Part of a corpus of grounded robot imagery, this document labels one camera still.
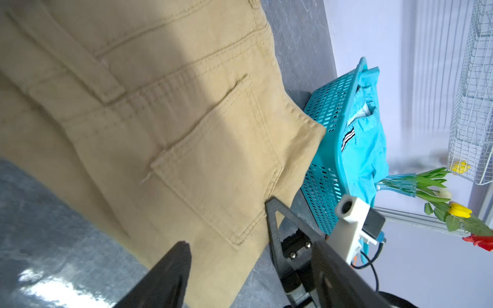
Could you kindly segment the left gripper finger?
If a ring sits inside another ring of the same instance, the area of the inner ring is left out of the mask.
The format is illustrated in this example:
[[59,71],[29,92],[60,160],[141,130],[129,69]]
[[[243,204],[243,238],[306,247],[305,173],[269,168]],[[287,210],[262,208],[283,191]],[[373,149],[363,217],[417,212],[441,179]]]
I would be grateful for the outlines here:
[[320,307],[311,258],[321,236],[277,198],[264,206],[271,259],[290,307]]

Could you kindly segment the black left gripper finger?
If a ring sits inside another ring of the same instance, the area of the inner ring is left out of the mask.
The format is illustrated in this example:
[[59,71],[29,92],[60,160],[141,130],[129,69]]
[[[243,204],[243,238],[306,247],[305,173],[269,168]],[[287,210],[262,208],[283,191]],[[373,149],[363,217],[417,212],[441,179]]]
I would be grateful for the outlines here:
[[313,243],[311,266],[320,307],[390,306],[324,240]]
[[190,245],[177,242],[116,307],[182,307],[191,271]]

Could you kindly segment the khaki long pants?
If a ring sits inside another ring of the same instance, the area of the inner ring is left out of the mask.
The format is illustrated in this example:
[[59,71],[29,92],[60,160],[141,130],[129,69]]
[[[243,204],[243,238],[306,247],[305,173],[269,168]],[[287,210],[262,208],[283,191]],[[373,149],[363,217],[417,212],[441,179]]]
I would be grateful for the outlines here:
[[325,133],[259,1],[1,3],[1,155],[147,267],[188,242],[191,307],[233,303]]

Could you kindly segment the teal pants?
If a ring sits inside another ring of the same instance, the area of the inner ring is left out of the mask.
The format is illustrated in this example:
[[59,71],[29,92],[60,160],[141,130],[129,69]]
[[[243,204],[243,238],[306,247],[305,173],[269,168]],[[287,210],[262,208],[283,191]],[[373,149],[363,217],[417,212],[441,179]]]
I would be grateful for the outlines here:
[[386,137],[380,117],[378,67],[361,72],[353,102],[345,120],[342,164],[350,195],[369,205],[374,202],[376,184],[389,175]]

